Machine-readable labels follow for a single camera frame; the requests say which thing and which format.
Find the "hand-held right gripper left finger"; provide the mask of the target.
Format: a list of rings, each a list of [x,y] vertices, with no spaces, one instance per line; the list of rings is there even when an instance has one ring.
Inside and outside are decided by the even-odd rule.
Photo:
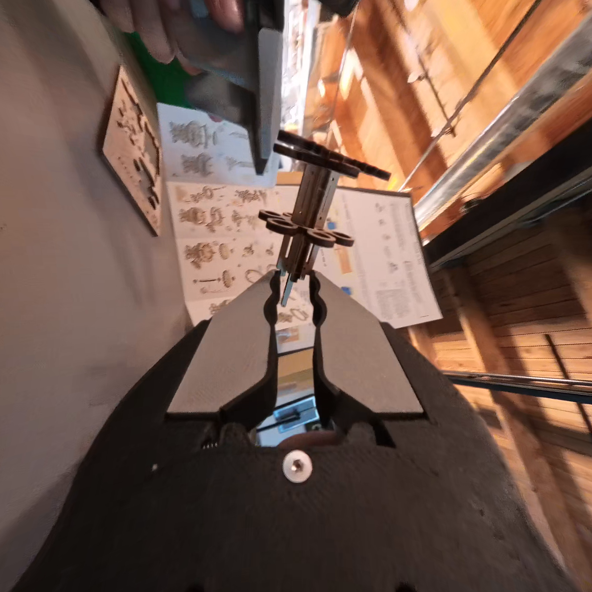
[[[279,287],[279,272],[270,271],[212,316],[169,404],[169,418],[237,423],[251,431],[271,415]]]

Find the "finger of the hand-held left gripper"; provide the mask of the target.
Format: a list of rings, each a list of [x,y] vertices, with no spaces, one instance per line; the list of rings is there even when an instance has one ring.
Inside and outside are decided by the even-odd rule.
[[[257,37],[257,50],[259,112],[253,164],[256,174],[262,175],[274,153],[281,123],[283,34],[274,29],[261,28]]]

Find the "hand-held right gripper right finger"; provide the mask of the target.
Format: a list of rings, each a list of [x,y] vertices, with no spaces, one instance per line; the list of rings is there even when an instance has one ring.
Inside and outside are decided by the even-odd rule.
[[[411,419],[425,413],[379,320],[320,272],[310,276],[313,378],[322,425]]]

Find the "wooden gear model assembly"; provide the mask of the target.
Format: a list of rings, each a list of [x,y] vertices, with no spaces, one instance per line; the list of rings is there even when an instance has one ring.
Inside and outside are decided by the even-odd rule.
[[[313,270],[321,248],[354,245],[350,235],[325,228],[340,177],[357,179],[365,174],[389,181],[391,173],[285,130],[278,132],[273,150],[305,164],[292,212],[260,210],[258,214],[268,230],[283,236],[277,270],[286,278],[281,299],[281,306],[286,307],[292,288]]]

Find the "laser-cut wooden parts sheet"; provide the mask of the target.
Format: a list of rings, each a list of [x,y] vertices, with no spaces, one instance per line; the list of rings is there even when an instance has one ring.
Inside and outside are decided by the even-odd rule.
[[[102,142],[102,155],[154,236],[162,226],[162,149],[123,64]]]

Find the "person's left hand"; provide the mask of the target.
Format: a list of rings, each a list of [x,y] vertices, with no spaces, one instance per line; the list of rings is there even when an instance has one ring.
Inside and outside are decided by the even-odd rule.
[[[95,1],[97,8],[124,33],[137,33],[147,51],[160,63],[176,59],[194,76],[201,70],[182,55],[169,28],[171,16],[181,10],[183,1]],[[243,1],[205,1],[209,17],[221,28],[240,33],[244,28]]]

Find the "large green plastic bin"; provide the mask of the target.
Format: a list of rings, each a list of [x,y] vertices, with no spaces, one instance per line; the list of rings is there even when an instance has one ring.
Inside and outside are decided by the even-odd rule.
[[[174,59],[158,62],[147,50],[137,33],[124,33],[137,61],[149,81],[158,102],[182,108],[193,108],[187,100],[185,86],[192,76]]]

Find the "white instruction board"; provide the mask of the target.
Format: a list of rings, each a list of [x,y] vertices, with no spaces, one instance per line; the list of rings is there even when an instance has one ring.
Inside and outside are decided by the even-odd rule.
[[[277,187],[281,212],[292,212],[298,190]],[[325,228],[350,235],[354,245],[321,248],[315,272],[392,327],[442,318],[409,194],[337,187]]]

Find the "folded paper instruction booklet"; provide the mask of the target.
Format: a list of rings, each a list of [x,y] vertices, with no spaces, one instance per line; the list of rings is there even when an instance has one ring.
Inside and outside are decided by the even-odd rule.
[[[273,185],[279,157],[255,174],[247,132],[202,111],[157,104],[183,294],[194,325],[268,272],[283,237],[262,209],[293,210],[298,185]]]

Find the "silver ventilation duct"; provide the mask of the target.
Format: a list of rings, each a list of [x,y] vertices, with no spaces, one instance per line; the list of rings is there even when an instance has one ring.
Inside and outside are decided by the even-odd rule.
[[[591,72],[591,14],[414,206],[420,229]]]

